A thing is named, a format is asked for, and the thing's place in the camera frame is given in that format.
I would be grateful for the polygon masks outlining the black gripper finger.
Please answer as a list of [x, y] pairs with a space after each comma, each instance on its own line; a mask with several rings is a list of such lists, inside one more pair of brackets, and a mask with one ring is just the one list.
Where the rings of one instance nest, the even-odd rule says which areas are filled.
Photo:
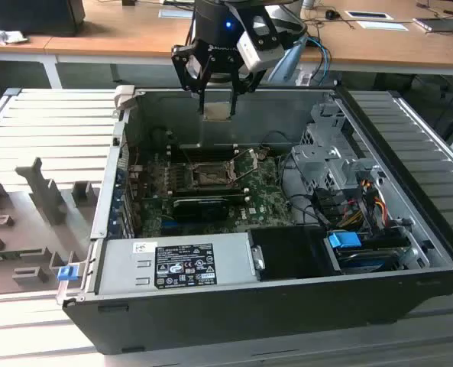
[[[199, 75], [197, 77], [193, 77], [187, 69], [187, 64], [192, 57], [199, 62]], [[187, 46], [176, 45], [172, 49], [171, 60], [182, 88], [199, 95], [198, 111], [202, 115], [205, 105], [205, 89], [211, 77], [209, 45], [202, 40], [193, 41], [192, 44]]]
[[249, 73], [245, 79], [241, 79], [239, 71], [236, 70], [231, 74], [231, 98], [230, 98], [230, 114], [236, 113], [236, 104], [238, 97], [245, 93], [253, 93], [256, 88], [260, 85], [261, 80], [267, 71], [261, 70], [256, 73]]

